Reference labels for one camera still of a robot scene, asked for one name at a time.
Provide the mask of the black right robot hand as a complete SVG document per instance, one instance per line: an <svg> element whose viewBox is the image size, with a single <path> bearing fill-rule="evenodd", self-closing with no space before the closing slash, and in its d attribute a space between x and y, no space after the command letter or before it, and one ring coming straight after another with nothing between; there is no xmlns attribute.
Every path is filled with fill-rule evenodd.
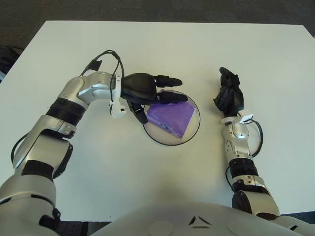
<svg viewBox="0 0 315 236"><path fill-rule="evenodd" d="M221 88L213 99L214 104L219 111L223 112L225 118L235 117L244 108L244 96L239 88L239 77L224 67L220 67L219 71Z"/></svg>

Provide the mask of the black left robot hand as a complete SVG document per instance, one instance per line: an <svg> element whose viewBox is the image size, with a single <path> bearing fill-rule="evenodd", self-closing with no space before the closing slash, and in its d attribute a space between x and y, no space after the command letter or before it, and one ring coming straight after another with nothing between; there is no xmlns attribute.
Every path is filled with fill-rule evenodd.
<svg viewBox="0 0 315 236"><path fill-rule="evenodd" d="M121 98L125 99L131 112L141 124L148 119L144 106L152 104L177 104L187 102L188 97L173 91L157 92L157 88L177 87L183 83L180 79L169 76L153 76L147 73L134 73L122 79Z"/></svg>

